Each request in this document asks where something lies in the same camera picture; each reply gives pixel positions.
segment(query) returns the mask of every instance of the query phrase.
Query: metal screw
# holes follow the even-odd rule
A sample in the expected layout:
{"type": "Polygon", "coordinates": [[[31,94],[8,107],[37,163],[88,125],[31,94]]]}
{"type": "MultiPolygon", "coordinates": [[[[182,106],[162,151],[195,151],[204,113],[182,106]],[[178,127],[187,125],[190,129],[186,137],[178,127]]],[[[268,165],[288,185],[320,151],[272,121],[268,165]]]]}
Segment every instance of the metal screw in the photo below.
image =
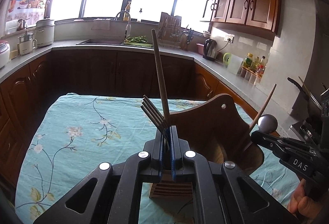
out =
{"type": "Polygon", "coordinates": [[[107,170],[107,169],[109,169],[109,168],[110,168],[110,164],[107,163],[107,162],[101,163],[101,164],[99,165],[99,169],[101,169],[101,170],[107,170]]]}
{"type": "Polygon", "coordinates": [[[185,153],[185,155],[186,155],[186,157],[192,158],[192,157],[195,156],[195,152],[194,152],[194,151],[187,151],[187,152],[185,153]]]}
{"type": "Polygon", "coordinates": [[[235,163],[233,163],[232,161],[226,161],[224,163],[225,167],[228,168],[228,169],[233,169],[235,168],[235,163]]]}
{"type": "Polygon", "coordinates": [[[138,156],[139,156],[140,158],[146,158],[146,157],[148,156],[148,152],[146,152],[146,151],[141,151],[141,152],[138,153],[138,156]]]}

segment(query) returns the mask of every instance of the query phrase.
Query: kitchen sink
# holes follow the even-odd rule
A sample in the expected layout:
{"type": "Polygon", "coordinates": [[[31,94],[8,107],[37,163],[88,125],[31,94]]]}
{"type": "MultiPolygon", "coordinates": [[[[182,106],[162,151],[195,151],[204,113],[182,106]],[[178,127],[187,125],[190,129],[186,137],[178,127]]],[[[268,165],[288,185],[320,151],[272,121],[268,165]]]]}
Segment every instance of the kitchen sink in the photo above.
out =
{"type": "Polygon", "coordinates": [[[77,45],[123,45],[123,40],[115,39],[88,39],[86,41],[80,42],[77,45]]]}

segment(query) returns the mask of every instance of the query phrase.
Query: pink container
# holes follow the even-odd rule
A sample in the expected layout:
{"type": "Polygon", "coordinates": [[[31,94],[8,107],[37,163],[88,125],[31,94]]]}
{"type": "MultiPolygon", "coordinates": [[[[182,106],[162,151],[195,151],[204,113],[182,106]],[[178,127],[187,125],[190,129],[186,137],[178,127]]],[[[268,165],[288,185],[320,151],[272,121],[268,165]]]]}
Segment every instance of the pink container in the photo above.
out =
{"type": "Polygon", "coordinates": [[[198,53],[203,55],[203,44],[197,44],[198,45],[198,53]]]}

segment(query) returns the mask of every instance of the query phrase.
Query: human hand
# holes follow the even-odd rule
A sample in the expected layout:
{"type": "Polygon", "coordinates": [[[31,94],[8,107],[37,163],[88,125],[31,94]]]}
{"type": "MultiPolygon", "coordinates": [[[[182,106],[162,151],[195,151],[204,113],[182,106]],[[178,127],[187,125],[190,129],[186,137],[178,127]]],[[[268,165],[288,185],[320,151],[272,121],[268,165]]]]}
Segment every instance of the human hand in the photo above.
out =
{"type": "Polygon", "coordinates": [[[287,209],[290,213],[296,214],[298,211],[301,215],[309,219],[310,223],[321,211],[322,202],[315,202],[310,197],[305,196],[305,180],[302,179],[295,191],[292,193],[287,209]]]}

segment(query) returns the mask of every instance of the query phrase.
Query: green basket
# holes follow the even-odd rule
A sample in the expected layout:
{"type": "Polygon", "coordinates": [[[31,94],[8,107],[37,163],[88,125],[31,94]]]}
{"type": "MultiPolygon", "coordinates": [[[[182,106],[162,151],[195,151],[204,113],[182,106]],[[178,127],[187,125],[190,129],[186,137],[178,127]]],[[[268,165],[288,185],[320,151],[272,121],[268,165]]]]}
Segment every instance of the green basket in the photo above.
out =
{"type": "Polygon", "coordinates": [[[139,46],[142,48],[153,48],[152,44],[140,44],[140,43],[129,43],[129,42],[125,42],[123,44],[126,46],[139,46]]]}

